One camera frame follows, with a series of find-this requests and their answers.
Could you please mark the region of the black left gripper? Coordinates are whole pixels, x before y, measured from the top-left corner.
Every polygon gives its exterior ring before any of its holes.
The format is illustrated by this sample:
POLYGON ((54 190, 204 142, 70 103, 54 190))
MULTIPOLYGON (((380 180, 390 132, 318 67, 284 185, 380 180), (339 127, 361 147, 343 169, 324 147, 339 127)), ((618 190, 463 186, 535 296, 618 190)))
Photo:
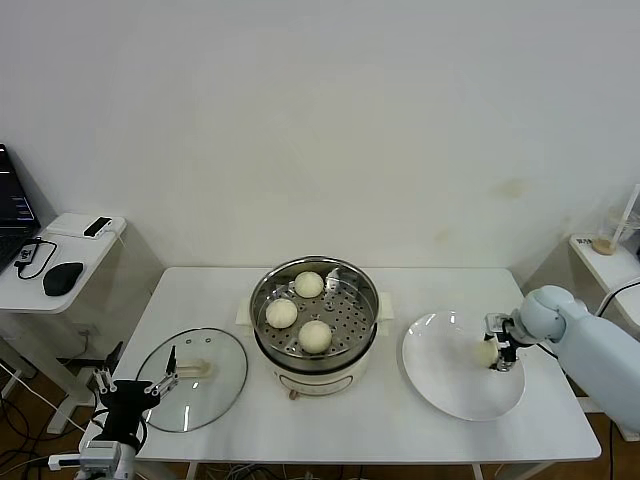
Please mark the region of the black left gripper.
POLYGON ((147 427, 143 413, 155 407, 155 397, 162 398, 179 381, 176 349, 171 348, 164 377, 153 384, 141 380, 113 380, 124 342, 117 343, 102 365, 94 370, 94 380, 107 417, 102 428, 102 439, 125 445, 143 445, 147 427))

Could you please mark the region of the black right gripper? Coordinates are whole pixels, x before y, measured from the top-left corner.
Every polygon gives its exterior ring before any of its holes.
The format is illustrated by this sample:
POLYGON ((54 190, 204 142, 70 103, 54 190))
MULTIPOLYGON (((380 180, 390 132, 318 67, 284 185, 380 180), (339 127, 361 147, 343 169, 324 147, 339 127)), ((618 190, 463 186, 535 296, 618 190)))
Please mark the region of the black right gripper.
MULTIPOLYGON (((499 333, 499 357, 492 364, 492 369, 498 372, 511 371, 518 360, 517 350, 522 346, 522 344, 515 340, 511 335, 510 328, 513 326, 514 322, 512 319, 504 319, 501 323, 501 330, 499 333)), ((483 341, 496 344, 498 341, 497 333, 485 332, 483 341)))

